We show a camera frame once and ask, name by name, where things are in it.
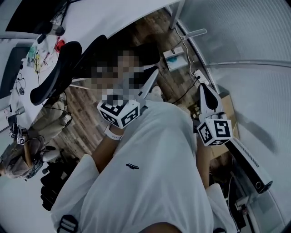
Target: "hand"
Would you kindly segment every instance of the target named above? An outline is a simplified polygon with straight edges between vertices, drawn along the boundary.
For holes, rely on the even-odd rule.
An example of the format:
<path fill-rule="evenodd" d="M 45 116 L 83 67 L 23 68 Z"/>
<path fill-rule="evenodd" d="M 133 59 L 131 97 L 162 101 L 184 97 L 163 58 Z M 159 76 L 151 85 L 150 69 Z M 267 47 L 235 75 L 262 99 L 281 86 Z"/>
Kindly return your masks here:
<path fill-rule="evenodd" d="M 110 131 L 113 132 L 116 135 L 119 135 L 119 136 L 123 135 L 123 133 L 124 133 L 124 129 L 120 129 L 120 128 L 114 126 L 114 125 L 110 126 Z"/>

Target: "computer screen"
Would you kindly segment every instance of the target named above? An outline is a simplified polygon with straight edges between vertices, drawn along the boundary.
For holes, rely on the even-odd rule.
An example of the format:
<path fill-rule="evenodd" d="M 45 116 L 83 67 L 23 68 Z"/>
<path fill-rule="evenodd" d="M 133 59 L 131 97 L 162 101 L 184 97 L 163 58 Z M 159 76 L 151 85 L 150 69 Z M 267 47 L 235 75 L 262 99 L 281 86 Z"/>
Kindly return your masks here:
<path fill-rule="evenodd" d="M 41 34 L 44 22 L 50 22 L 68 0 L 22 0 L 6 31 Z"/>

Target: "white desk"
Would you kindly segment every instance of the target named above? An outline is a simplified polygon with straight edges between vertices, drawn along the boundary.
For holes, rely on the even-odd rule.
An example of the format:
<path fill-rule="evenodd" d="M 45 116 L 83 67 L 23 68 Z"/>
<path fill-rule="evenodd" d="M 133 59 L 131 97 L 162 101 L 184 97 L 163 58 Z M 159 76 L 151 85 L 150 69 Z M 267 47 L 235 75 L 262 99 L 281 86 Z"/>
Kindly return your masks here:
<path fill-rule="evenodd" d="M 136 20 L 161 9 L 165 6 L 179 2 L 173 11 L 173 18 L 170 28 L 176 24 L 180 11 L 185 0 L 82 0 L 72 3 L 67 11 L 63 26 L 65 34 L 61 39 L 65 42 L 78 41 L 83 51 L 91 42 L 100 35 L 107 38 L 125 28 Z M 41 45 L 35 41 L 34 45 L 43 46 L 44 43 L 53 48 L 56 36 L 49 35 Z M 57 55 L 54 52 L 54 63 L 57 62 Z M 27 59 L 23 64 L 20 73 L 25 78 L 26 87 L 24 95 L 20 96 L 16 89 L 12 90 L 10 104 L 12 111 L 15 112 L 19 107 L 25 108 L 25 113 L 17 117 L 18 124 L 29 128 L 42 109 L 42 105 L 34 106 L 30 102 L 30 92 L 38 87 L 37 73 L 33 68 L 26 66 Z M 50 74 L 54 66 L 40 72 L 40 83 Z"/>

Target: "pants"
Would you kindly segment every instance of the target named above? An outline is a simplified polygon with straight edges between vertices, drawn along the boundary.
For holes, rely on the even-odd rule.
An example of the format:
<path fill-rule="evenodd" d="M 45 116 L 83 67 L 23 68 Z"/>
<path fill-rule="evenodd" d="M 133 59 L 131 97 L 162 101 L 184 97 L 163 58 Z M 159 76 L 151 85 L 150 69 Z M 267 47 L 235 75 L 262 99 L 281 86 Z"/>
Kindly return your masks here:
<path fill-rule="evenodd" d="M 39 135 L 45 138 L 48 143 L 52 138 L 57 136 L 65 127 L 66 122 L 64 116 L 66 115 L 67 106 L 62 96 L 52 106 L 47 105 L 45 108 L 45 115 L 42 116 L 33 126 L 33 130 L 37 131 Z"/>

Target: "table leg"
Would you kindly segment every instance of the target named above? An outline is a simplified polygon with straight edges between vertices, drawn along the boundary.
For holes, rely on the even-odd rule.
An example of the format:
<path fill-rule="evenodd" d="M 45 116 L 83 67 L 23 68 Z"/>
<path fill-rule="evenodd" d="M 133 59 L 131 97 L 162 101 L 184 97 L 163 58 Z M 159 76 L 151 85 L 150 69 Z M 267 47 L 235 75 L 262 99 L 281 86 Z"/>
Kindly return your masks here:
<path fill-rule="evenodd" d="M 182 11 L 182 8 L 184 6 L 185 0 L 180 0 L 179 2 L 174 4 L 174 9 L 173 9 L 173 13 L 172 13 L 172 18 L 171 18 L 171 22 L 170 22 L 170 28 L 174 29 L 174 27 L 176 26 L 176 23 L 179 19 L 180 13 Z"/>

